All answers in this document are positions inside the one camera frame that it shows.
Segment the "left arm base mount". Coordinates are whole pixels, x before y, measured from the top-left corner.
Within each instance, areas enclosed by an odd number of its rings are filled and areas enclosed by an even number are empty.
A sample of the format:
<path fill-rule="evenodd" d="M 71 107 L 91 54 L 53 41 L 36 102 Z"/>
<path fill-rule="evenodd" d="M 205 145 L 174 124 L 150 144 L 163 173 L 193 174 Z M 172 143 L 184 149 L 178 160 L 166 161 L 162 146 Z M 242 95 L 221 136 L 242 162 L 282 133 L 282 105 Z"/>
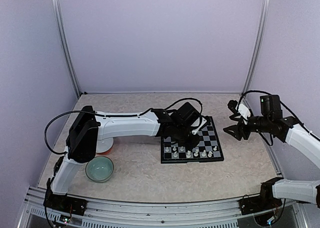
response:
<path fill-rule="evenodd" d="M 87 201 L 85 199 L 70 196 L 52 195 L 44 199 L 43 205 L 53 210 L 84 216 Z"/>

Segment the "white chess king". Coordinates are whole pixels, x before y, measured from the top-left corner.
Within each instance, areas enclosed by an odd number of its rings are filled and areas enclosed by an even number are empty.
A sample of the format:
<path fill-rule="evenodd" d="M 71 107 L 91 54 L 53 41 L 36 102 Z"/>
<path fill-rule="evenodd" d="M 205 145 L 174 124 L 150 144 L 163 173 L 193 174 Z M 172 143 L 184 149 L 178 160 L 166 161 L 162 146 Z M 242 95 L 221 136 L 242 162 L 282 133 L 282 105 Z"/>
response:
<path fill-rule="evenodd" d="M 193 156 L 194 156 L 194 157 L 198 157 L 198 155 L 199 155 L 199 149 L 196 148 L 195 151 L 194 151 Z"/>

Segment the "black folding chess board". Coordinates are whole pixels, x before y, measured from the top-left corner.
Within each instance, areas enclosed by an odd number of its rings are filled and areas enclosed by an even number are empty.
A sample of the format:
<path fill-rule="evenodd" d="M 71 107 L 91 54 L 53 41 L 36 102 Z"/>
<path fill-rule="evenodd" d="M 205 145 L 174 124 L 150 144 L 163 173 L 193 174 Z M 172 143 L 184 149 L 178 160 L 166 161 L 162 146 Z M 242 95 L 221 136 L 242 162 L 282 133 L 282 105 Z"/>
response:
<path fill-rule="evenodd" d="M 207 124 L 202 127 L 198 135 L 200 137 L 199 144 L 192 149 L 191 157 L 187 158 L 187 150 L 183 146 L 179 146 L 177 142 L 172 142 L 171 138 L 162 138 L 161 139 L 161 156 L 160 162 L 162 164 L 166 163 L 189 163 L 189 162 L 218 162 L 224 161 L 223 151 L 220 145 L 216 127 L 211 116 L 206 117 Z M 217 151 L 213 151 L 213 147 L 217 146 Z M 195 149 L 199 149 L 198 157 L 194 157 Z M 202 157 L 201 153 L 206 151 L 207 156 Z M 177 151 L 178 157 L 174 158 L 173 153 Z M 212 151 L 213 157 L 208 158 L 208 153 Z"/>

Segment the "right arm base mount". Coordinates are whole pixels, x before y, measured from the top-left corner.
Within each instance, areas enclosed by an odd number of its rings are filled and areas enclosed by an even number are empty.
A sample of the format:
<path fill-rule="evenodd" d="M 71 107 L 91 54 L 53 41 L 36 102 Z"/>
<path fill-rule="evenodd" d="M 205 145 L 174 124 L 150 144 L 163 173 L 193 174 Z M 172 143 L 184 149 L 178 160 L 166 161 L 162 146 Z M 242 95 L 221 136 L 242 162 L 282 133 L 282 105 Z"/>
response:
<path fill-rule="evenodd" d="M 242 215 L 253 214 L 269 209 L 279 208 L 282 201 L 275 198 L 262 198 L 260 195 L 244 195 L 239 201 L 239 208 Z"/>

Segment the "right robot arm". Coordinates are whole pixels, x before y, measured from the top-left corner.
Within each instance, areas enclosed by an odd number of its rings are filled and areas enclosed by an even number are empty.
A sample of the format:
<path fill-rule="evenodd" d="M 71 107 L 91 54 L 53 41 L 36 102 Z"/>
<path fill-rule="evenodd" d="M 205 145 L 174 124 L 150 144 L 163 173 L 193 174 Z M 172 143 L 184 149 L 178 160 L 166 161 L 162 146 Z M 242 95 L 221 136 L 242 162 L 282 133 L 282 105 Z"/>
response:
<path fill-rule="evenodd" d="M 284 103 L 279 95 L 262 92 L 260 100 L 260 116 L 254 116 L 250 108 L 241 100 L 230 100 L 227 104 L 232 111 L 230 120 L 236 122 L 223 131 L 236 140 L 248 140 L 251 133 L 268 133 L 302 153 L 315 166 L 320 165 L 320 139 L 313 135 L 295 114 L 284 117 Z M 266 210 L 275 200 L 291 199 L 306 203 L 320 204 L 320 182 L 273 178 L 263 182 L 260 194 L 256 198 L 256 206 Z"/>

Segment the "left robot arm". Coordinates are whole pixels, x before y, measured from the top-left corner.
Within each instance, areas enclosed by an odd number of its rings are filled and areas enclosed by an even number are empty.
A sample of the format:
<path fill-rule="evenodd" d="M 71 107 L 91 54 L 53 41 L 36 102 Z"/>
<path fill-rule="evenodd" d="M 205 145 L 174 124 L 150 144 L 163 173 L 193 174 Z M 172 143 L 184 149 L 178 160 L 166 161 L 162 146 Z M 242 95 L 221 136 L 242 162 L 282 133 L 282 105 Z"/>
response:
<path fill-rule="evenodd" d="M 52 192 L 49 199 L 59 210 L 69 207 L 70 199 L 66 194 L 82 164 L 94 159 L 99 147 L 110 149 L 114 138 L 169 137 L 186 150 L 192 150 L 200 142 L 199 130 L 207 123 L 189 102 L 179 109 L 149 108 L 142 113 L 105 113 L 85 106 L 76 114 L 61 152 L 62 158 L 47 182 L 47 189 Z"/>

